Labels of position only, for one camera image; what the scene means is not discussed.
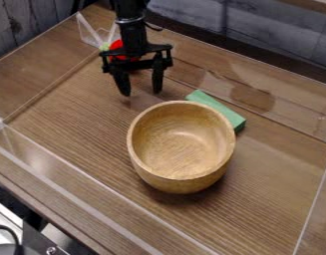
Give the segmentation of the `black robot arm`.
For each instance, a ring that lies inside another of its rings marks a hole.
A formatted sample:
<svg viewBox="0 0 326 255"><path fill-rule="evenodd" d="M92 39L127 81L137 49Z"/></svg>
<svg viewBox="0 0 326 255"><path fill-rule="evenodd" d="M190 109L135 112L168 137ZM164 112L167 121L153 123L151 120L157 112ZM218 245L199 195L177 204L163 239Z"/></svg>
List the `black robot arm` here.
<svg viewBox="0 0 326 255"><path fill-rule="evenodd" d="M103 72L113 77L123 96L131 95L129 72L152 70L152 90L163 90L163 72L172 66L171 44L148 41L145 10L151 0L109 0L116 13L115 24L120 28L123 45L117 49L101 50Z"/></svg>

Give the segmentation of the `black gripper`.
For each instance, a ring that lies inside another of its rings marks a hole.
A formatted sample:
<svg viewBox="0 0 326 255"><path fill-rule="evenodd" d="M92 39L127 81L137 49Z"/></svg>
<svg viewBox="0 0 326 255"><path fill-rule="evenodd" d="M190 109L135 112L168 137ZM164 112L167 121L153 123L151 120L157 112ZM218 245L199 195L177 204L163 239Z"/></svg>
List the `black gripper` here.
<svg viewBox="0 0 326 255"><path fill-rule="evenodd" d="M121 45L113 44L100 48L99 56L103 59L101 70L111 72L117 89L123 96L131 95L131 80L127 71L152 69L153 93L163 89L163 70L172 66L169 44L147 44L140 55L128 55Z"/></svg>

